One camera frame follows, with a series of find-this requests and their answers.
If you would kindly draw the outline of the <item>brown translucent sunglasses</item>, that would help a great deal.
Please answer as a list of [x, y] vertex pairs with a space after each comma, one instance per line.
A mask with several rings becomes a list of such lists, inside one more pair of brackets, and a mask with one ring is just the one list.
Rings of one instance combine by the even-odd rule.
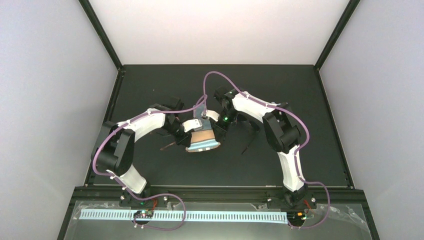
[[175, 145], [175, 144], [176, 144], [176, 142], [175, 142], [175, 141], [174, 141], [174, 142], [171, 142], [171, 143], [169, 143], [168, 145], [161, 147], [161, 148], [160, 148], [160, 150], [161, 150], [161, 151], [164, 151], [164, 150], [166, 150], [167, 148], [169, 148], [169, 147], [171, 147], [171, 146], [173, 146], [173, 145]]

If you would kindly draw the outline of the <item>light blue cleaning cloth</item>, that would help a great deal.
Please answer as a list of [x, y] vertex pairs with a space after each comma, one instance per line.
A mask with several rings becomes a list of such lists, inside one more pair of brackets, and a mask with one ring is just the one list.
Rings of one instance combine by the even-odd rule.
[[208, 151], [211, 149], [215, 149], [221, 145], [220, 142], [216, 141], [215, 139], [208, 139], [198, 142], [193, 142], [190, 144], [190, 147], [186, 148], [187, 152], [202, 152], [202, 151]]

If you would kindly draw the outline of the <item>brown plaid glasses case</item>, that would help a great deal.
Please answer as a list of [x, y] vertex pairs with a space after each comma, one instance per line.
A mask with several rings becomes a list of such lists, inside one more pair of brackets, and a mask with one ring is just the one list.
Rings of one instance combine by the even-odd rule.
[[[205, 141], [205, 140], [211, 140], [211, 139], [215, 139], [215, 135], [214, 135], [214, 132], [213, 132], [212, 129], [211, 130], [194, 131], [191, 134], [191, 143]], [[188, 152], [188, 153], [198, 153], [198, 152], [201, 152], [201, 151]]]

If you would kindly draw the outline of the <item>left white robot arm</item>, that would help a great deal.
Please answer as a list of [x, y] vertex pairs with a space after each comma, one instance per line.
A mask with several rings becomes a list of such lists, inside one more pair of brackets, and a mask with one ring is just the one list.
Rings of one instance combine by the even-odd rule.
[[179, 118], [183, 107], [180, 98], [171, 98], [163, 104], [151, 105], [139, 117], [118, 123], [104, 122], [91, 154], [93, 171], [117, 179], [126, 189], [141, 195], [148, 182], [133, 165], [135, 143], [162, 129], [174, 137], [176, 145], [189, 147], [192, 134], [185, 131]]

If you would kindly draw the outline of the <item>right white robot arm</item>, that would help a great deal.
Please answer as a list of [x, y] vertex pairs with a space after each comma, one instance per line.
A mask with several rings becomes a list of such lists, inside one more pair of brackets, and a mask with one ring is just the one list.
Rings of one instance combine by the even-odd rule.
[[283, 194], [285, 204], [293, 210], [305, 203], [308, 185], [302, 173], [299, 148], [301, 132], [294, 119], [289, 116], [290, 106], [284, 103], [262, 101], [248, 92], [229, 91], [224, 87], [215, 90], [213, 97], [222, 106], [219, 117], [212, 124], [218, 142], [225, 140], [230, 125], [237, 121], [240, 114], [250, 116], [263, 124], [269, 146], [277, 152], [283, 173]]

